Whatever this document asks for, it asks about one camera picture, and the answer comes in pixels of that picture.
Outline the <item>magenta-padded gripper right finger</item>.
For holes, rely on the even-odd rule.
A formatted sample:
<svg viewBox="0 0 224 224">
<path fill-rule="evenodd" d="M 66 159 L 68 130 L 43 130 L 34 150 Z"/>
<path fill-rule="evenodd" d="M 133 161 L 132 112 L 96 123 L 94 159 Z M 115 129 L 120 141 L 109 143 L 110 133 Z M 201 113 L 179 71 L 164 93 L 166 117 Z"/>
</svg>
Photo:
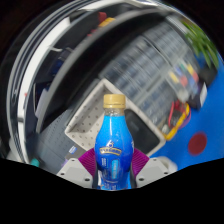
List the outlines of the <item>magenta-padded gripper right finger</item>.
<svg viewBox="0 0 224 224">
<path fill-rule="evenodd" d="M 149 158 L 138 149 L 134 149 L 131 171 L 131 188 L 146 186 L 169 174 L 168 168 L 158 158 Z"/>
</svg>

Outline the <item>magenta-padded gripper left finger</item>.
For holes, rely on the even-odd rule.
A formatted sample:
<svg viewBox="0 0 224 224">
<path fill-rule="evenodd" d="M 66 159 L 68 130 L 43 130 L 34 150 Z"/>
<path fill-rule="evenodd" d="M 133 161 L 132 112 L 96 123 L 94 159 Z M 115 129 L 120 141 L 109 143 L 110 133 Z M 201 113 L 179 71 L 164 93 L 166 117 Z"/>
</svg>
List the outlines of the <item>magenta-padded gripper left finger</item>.
<svg viewBox="0 0 224 224">
<path fill-rule="evenodd" d="M 86 151 L 79 158 L 69 158 L 57 175 L 84 188 L 97 188 L 98 171 L 94 149 Z"/>
</svg>

